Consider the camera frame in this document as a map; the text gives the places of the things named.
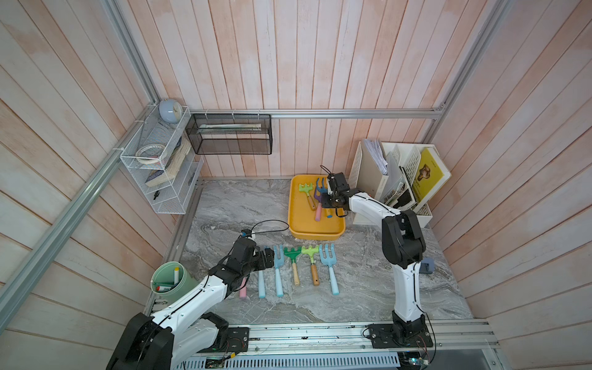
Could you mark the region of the dark blue rake yellow handle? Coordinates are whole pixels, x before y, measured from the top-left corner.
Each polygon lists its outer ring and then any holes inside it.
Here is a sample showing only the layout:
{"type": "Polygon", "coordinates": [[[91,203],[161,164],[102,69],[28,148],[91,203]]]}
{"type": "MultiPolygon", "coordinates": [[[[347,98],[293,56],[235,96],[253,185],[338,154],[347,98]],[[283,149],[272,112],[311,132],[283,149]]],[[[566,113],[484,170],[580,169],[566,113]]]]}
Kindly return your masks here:
{"type": "MultiPolygon", "coordinates": [[[[327,194],[327,193],[328,193],[328,188],[327,188],[327,181],[326,181],[326,178],[325,178],[325,177],[322,177],[322,178],[324,179],[324,184],[325,184],[325,185],[324,185],[324,187],[325,187],[325,189],[326,189],[326,194],[327,194]]],[[[323,210],[325,211],[325,216],[326,216],[328,219],[331,219],[331,218],[333,218],[333,214],[332,214],[332,212],[331,212],[331,210],[330,210],[330,209],[327,209],[327,208],[324,208],[324,207],[323,207],[323,210]]]]}

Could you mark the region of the light green rake wooden handle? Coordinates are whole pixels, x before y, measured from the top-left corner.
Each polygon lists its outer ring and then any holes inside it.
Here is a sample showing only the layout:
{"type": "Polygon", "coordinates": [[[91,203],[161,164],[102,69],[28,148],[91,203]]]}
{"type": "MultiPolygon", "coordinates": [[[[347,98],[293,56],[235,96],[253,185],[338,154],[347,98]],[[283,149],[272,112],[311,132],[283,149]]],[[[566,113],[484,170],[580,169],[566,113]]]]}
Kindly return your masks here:
{"type": "Polygon", "coordinates": [[[303,193],[308,202],[308,206],[311,208],[312,211],[317,209],[317,204],[315,203],[311,192],[315,189],[315,186],[312,183],[300,183],[298,185],[298,190],[303,193]]]}

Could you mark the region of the light blue fork white handle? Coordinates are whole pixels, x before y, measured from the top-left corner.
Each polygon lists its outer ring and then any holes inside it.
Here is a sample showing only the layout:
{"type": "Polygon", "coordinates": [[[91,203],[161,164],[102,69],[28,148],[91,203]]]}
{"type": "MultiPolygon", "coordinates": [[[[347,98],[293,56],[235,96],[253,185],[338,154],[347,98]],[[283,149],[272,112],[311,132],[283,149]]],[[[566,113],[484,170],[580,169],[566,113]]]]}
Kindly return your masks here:
{"type": "Polygon", "coordinates": [[[282,285],[281,267],[284,265],[284,251],[282,245],[274,245],[274,272],[276,295],[281,298],[284,296],[282,285]]]}

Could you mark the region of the purple fork pink handle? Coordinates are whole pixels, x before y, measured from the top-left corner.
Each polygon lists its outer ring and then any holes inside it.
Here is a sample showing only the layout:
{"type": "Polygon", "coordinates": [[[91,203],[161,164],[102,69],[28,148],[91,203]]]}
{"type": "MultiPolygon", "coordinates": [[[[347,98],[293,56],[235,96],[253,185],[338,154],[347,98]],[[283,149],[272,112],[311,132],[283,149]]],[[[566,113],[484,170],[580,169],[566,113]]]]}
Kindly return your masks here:
{"type": "Polygon", "coordinates": [[[240,298],[240,300],[246,300],[247,297],[248,297],[248,287],[247,287],[247,285],[248,285],[248,278],[245,277],[243,279],[243,282],[242,282],[242,284],[240,286],[240,290],[239,290],[239,298],[240,298]]]}

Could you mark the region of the light blue fork teal handle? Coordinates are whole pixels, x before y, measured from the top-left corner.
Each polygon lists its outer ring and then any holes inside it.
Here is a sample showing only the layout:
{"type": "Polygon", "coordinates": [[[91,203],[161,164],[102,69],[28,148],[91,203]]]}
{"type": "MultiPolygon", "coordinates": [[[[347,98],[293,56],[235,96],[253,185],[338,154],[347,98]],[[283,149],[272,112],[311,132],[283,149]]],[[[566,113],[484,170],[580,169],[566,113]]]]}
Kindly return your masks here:
{"type": "Polygon", "coordinates": [[[266,298],[265,274],[264,271],[257,272],[257,289],[260,299],[266,298]]]}

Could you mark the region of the dark green rake wooden handle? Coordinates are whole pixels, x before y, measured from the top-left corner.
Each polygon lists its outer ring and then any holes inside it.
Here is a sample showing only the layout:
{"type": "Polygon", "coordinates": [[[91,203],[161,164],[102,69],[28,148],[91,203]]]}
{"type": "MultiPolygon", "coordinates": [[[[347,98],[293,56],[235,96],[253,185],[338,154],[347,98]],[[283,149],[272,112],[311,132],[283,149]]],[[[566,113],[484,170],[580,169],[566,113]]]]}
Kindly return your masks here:
{"type": "Polygon", "coordinates": [[[284,248],[283,252],[284,252],[285,256],[291,260],[291,268],[292,268],[292,273],[293,273],[294,285],[299,286],[301,284],[301,282],[300,282],[300,278],[299,278],[299,274],[298,274],[298,257],[302,253],[302,248],[301,247],[284,248]]]}

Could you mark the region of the light green rake wood handle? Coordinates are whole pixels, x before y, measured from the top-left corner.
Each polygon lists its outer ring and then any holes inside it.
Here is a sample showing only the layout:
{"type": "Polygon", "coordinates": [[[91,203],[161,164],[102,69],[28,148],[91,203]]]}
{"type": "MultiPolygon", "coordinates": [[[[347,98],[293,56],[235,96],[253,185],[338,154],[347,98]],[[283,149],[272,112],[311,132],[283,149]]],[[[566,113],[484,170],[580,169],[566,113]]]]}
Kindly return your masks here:
{"type": "Polygon", "coordinates": [[[318,253],[319,253],[319,246],[318,245],[317,246],[308,245],[308,246],[302,247],[302,254],[305,254],[310,258],[311,279],[312,279],[312,283],[314,286],[320,285],[319,273],[318,273],[318,269],[317,269],[317,265],[316,265],[316,261],[315,261],[315,256],[318,253]]]}

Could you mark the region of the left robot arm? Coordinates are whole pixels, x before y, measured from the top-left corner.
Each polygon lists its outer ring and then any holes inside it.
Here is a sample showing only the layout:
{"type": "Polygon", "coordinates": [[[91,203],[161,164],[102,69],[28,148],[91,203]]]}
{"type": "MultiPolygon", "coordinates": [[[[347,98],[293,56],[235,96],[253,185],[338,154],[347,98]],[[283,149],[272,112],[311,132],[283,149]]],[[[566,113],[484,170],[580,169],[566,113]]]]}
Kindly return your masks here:
{"type": "Polygon", "coordinates": [[[240,236],[194,289],[151,316],[132,317],[106,366],[108,369],[174,369],[203,350],[224,358],[247,348],[245,335],[235,337],[229,324],[210,309],[240,291],[254,271],[274,267],[275,253],[240,236]]]}

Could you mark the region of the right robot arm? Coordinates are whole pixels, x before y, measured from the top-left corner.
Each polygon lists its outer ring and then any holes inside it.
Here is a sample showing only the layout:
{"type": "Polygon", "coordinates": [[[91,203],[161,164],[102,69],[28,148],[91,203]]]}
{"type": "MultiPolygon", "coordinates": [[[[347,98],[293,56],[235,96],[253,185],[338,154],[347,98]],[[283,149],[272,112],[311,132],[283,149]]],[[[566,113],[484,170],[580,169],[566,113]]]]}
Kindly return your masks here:
{"type": "Polygon", "coordinates": [[[343,173],[329,173],[328,189],[321,195],[324,208],[361,214],[381,228],[382,253],[393,266],[396,302],[393,331],[397,341],[426,330],[420,305],[419,270],[426,251],[422,228],[415,212],[391,208],[357,188],[351,188],[343,173]]]}

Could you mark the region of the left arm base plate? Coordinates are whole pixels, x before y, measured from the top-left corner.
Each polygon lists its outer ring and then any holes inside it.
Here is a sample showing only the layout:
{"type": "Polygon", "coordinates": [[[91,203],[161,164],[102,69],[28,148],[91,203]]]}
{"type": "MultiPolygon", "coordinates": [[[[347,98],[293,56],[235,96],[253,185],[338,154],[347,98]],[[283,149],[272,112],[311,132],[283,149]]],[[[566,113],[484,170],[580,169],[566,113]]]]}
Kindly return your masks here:
{"type": "Polygon", "coordinates": [[[217,336],[214,344],[199,353],[241,353],[248,351],[250,328],[234,327],[226,328],[217,336]]]}

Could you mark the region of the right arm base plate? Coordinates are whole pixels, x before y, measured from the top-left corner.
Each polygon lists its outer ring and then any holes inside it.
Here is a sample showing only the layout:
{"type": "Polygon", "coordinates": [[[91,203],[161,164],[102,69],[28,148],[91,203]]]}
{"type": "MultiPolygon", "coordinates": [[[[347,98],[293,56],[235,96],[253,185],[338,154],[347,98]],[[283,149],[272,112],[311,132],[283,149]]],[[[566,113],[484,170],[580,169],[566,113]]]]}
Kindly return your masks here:
{"type": "Polygon", "coordinates": [[[367,326],[373,348],[432,348],[433,336],[425,322],[420,320],[367,326]]]}

